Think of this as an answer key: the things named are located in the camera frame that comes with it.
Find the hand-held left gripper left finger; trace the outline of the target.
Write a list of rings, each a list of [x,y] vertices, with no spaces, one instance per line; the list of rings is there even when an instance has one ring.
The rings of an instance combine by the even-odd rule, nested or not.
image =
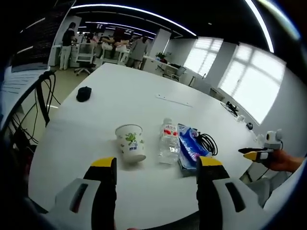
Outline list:
[[[83,178],[63,188],[47,219],[56,230],[114,230],[117,158],[94,161]]]

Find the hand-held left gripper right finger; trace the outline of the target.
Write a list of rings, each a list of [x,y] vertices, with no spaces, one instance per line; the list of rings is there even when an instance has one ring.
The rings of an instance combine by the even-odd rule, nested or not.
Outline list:
[[[197,159],[199,228],[201,230],[261,230],[265,212],[257,194],[246,184],[231,178],[220,161]]]

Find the person's right hand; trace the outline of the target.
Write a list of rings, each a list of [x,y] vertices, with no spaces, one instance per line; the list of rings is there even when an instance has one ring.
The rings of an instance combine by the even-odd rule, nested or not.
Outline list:
[[[266,167],[273,171],[294,173],[305,159],[288,155],[284,150],[277,149],[272,153],[272,159]]]

